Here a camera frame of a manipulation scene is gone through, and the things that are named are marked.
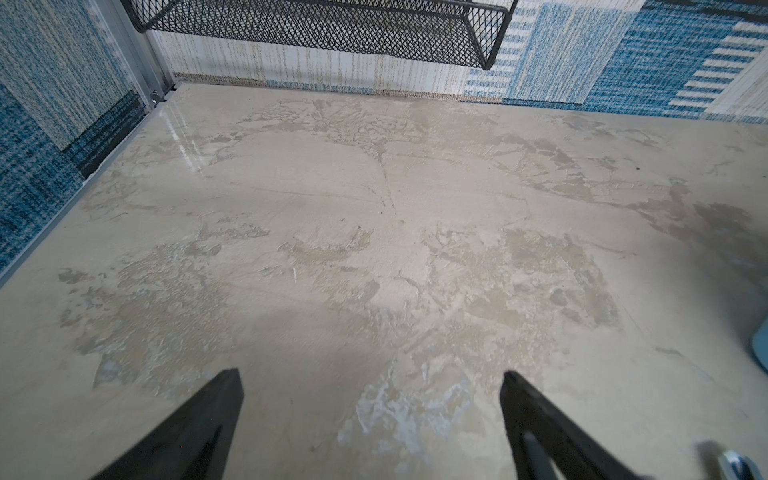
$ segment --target blue plastic object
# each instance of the blue plastic object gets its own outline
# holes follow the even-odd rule
[[[763,321],[763,325],[755,332],[752,337],[752,350],[755,357],[764,369],[768,370],[768,319]]]

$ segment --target metal corner post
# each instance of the metal corner post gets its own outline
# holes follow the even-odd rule
[[[157,43],[131,24],[120,0],[91,0],[123,55],[128,73],[148,107],[163,101],[174,86],[174,77]]]

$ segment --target floor stain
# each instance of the floor stain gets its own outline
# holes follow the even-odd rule
[[[142,204],[134,196],[139,190],[139,183],[134,175],[121,172],[121,166],[115,165],[101,176],[83,196],[82,209],[89,213],[92,220],[111,214],[115,210],[158,210],[154,205]]]
[[[661,148],[665,143],[664,138],[658,134],[639,128],[611,127],[604,122],[593,120],[578,112],[572,112],[559,118],[556,117],[555,121],[568,126],[572,130],[586,132],[597,138],[617,138],[654,148]]]
[[[242,240],[246,238],[266,237],[270,231],[254,225],[246,215],[233,219],[223,217],[215,221],[205,221],[200,231],[197,232],[197,239],[200,241],[211,238],[221,240]]]
[[[358,228],[347,243],[325,245],[315,247],[296,240],[293,243],[285,243],[278,250],[286,251],[297,263],[305,265],[325,263],[330,261],[345,260],[352,252],[364,250],[371,243],[373,230]]]
[[[665,349],[664,347],[655,346],[654,350],[656,350],[659,353],[663,353],[664,355],[683,356],[683,354],[677,351],[676,349]]]
[[[238,124],[246,132],[309,131],[322,135],[333,143],[358,147],[380,166],[384,180],[382,202],[384,207],[396,211],[389,189],[386,158],[390,144],[407,146],[413,157],[430,157],[454,165],[464,152],[484,155],[492,136],[482,131],[469,130],[467,124],[495,124],[487,116],[449,105],[451,114],[442,118],[426,115],[420,102],[406,102],[399,114],[385,114],[371,109],[363,101],[340,98],[327,101],[280,101],[244,118]],[[439,132],[451,131],[449,137]]]
[[[504,150],[505,145],[512,149]],[[615,160],[571,158],[546,140],[504,136],[498,153],[510,152],[522,153],[521,160],[510,165],[497,157],[491,162],[505,173],[518,175],[523,184],[573,200],[632,210],[655,230],[713,251],[743,278],[768,291],[768,237],[750,229],[752,219],[745,210],[727,204],[698,203],[691,199],[686,183],[677,178],[670,178],[668,184],[622,180]],[[589,177],[585,168],[591,172]],[[625,204],[617,201],[617,193],[636,196],[639,190],[646,200]]]
[[[498,394],[500,372],[515,369],[538,381],[559,323],[619,328],[601,271],[568,236],[498,233],[498,242],[484,243],[473,229],[429,232],[427,279],[395,277],[418,293],[404,306],[410,312],[400,313],[418,322],[337,436],[347,448],[378,454],[369,457],[371,471],[418,471],[435,439],[482,436],[500,421],[485,410]]]
[[[224,348],[225,296],[207,272],[218,250],[161,245],[126,257],[88,291],[68,297],[60,323],[81,333],[75,350],[101,355],[94,387],[138,382],[177,398],[200,386],[205,365]]]
[[[58,274],[58,281],[74,284],[74,283],[80,283],[83,280],[88,279],[90,276],[86,272],[81,272],[80,270],[73,270],[71,268],[64,269],[63,272]]]

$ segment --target wire mesh shelf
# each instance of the wire mesh shelf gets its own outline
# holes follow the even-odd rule
[[[382,54],[488,70],[508,10],[471,0],[121,0],[139,32]]]

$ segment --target worn floor surface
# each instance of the worn floor surface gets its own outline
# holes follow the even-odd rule
[[[514,478],[517,369],[637,473],[768,470],[768,127],[184,85],[0,290],[0,477],[220,369],[232,478]]]

